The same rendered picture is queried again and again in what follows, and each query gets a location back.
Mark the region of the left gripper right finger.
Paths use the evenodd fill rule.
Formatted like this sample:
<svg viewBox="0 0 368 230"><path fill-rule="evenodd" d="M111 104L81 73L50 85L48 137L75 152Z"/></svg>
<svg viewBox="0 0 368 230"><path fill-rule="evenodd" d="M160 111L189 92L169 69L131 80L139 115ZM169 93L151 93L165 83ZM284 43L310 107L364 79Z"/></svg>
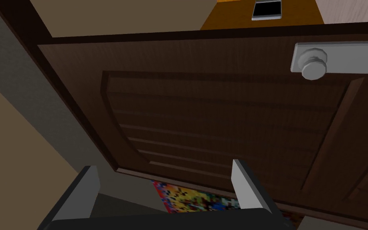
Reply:
<svg viewBox="0 0 368 230"><path fill-rule="evenodd" d="M232 161L231 182L241 209L263 208L273 215L281 212L245 161Z"/></svg>

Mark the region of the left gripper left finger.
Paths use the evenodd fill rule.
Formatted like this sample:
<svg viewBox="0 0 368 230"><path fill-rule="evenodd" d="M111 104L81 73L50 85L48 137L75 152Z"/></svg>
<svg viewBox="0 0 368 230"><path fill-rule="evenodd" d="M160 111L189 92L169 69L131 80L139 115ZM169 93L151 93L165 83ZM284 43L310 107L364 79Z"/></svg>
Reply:
<svg viewBox="0 0 368 230"><path fill-rule="evenodd" d="M96 166L85 166L42 220L37 230L47 230L55 220L81 219L91 215L100 190Z"/></svg>

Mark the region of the multicoloured patterned rug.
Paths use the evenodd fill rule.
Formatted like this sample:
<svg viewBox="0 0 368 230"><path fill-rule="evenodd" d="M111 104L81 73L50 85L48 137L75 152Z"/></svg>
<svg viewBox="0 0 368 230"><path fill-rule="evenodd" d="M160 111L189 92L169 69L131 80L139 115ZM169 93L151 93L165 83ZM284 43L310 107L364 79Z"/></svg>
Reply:
<svg viewBox="0 0 368 230"><path fill-rule="evenodd" d="M169 213L240 209L237 199L152 181Z"/></svg>

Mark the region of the dark brown wooden door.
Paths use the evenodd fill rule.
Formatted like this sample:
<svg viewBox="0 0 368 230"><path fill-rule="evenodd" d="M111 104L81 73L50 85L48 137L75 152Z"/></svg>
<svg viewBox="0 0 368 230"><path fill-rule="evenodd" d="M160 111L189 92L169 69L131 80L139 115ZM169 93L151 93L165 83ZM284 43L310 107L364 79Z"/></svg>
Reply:
<svg viewBox="0 0 368 230"><path fill-rule="evenodd" d="M51 38L44 71L118 173L233 196L242 159L277 203L368 229L368 74L304 79L301 42L368 22Z"/></svg>

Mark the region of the grey door knob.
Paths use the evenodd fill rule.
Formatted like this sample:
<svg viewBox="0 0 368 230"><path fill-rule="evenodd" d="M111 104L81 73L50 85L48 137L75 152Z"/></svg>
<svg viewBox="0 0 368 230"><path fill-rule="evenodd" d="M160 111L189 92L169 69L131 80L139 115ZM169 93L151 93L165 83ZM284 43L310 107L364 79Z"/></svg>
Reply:
<svg viewBox="0 0 368 230"><path fill-rule="evenodd" d="M297 43L291 72L307 80L326 73L368 74L368 41Z"/></svg>

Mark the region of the orange wooden table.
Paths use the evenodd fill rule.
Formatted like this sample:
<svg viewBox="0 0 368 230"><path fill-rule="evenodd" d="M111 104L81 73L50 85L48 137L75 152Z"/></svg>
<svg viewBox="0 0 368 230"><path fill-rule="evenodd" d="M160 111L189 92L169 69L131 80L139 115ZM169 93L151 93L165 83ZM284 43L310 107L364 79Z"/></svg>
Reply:
<svg viewBox="0 0 368 230"><path fill-rule="evenodd" d="M252 20L255 0L218 2L201 30L261 28L323 24L315 0L281 0L282 16L274 20Z"/></svg>

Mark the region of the black and white tablet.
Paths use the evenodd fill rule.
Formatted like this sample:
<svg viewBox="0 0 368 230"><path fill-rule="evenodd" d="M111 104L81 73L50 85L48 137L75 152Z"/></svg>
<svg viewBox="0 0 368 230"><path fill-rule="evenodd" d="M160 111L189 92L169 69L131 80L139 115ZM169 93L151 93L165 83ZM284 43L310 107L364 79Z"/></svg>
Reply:
<svg viewBox="0 0 368 230"><path fill-rule="evenodd" d="M251 20L276 20L282 18L282 0L257 0Z"/></svg>

